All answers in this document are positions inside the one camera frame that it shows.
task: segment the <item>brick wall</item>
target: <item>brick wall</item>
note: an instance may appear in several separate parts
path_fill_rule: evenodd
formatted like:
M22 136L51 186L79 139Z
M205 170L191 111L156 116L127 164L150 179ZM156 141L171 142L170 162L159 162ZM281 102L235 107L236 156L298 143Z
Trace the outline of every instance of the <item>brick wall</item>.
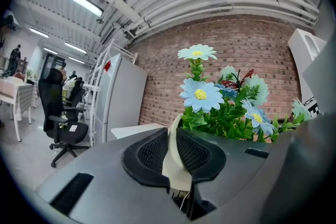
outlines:
M148 71L140 124L169 126L183 111L179 93L189 61L178 59L177 51L199 43L218 53L218 60L203 63L209 82L217 81L227 65L243 74L253 68L268 84L270 94L263 107L267 115L273 118L278 113L284 118L292 101L299 98L298 76L287 44L298 27L270 17L231 15L185 23L135 42L129 49L139 53L137 64Z

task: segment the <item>fluorescent light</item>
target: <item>fluorescent light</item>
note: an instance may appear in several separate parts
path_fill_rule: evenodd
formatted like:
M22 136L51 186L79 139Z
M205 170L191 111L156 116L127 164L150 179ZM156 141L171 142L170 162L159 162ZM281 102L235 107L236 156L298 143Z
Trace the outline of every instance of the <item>fluorescent light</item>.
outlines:
M82 61L80 61L80 60L77 60L77 59L75 59L75 58L73 58L73 57L69 57L69 59L74 60L74 61L79 62L79 63L84 63L84 62L82 62Z
M64 44L65 44L66 46L72 48L72 49L79 50L80 52L83 52L84 54L86 54L86 51L85 51L85 50L82 50L82 49L80 49L80 48L77 48L77 47L75 47L74 45L71 45L71 44L66 43L66 42L64 42Z
M46 51L48 51L48 52L51 52L52 54L58 54L57 52L54 52L54 51L52 51L52 50L49 50L49 49L47 49L47 48L44 48L44 50L46 50Z
M36 33L36 34L38 34L38 35L41 35L41 36L43 36L43 37L46 37L46 38L49 38L49 36L47 35L47 34L43 34L43 33L41 33L40 31L37 31L37 30L35 30L35 29L30 29L30 31L32 31L33 33Z
M99 7L89 2L88 0L72 0L72 1L75 1L77 4L91 11L93 14L96 14L98 17L100 17L103 13L103 11Z

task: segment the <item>red butterfly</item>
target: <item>red butterfly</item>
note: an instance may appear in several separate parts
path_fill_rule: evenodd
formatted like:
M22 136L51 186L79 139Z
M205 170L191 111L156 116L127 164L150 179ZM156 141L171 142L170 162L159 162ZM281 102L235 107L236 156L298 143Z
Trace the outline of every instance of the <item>red butterfly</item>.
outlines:
M240 73L240 70L238 71L238 75L234 75L233 73L231 73L237 80L237 83L233 82L233 81L229 81L229 80L222 80L221 81L221 85L224 85L225 87L228 87L228 88L232 88L232 89L239 89L242 87L242 84L244 83L245 79L246 78L251 78L252 77L252 74L253 74L254 70L251 69L250 71L247 72L247 74L244 76L244 78L239 81L239 73Z

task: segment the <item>flower pot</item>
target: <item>flower pot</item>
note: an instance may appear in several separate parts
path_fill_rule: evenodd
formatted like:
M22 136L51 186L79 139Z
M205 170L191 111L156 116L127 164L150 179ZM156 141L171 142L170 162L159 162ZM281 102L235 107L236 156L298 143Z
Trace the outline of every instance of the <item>flower pot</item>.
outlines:
M192 178L182 163L176 144L176 129L182 115L183 113L179 114L169 127L169 149L163 162L162 174L169 178L171 188L190 191Z

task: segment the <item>gray floor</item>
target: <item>gray floor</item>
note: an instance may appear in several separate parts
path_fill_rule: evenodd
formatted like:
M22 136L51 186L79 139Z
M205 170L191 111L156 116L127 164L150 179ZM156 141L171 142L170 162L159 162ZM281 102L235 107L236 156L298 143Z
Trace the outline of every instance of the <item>gray floor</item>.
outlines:
M5 103L0 106L0 119L5 123L5 127L0 129L0 153L12 176L20 184L35 190L46 178L74 159L66 153L57 161L56 168L50 166L60 150L49 148L54 141L43 132L44 113L41 106L32 108L31 124L28 123L28 112L18 122L21 142L16 139L14 121L10 120L9 107ZM85 140L85 144L89 145L89 140Z

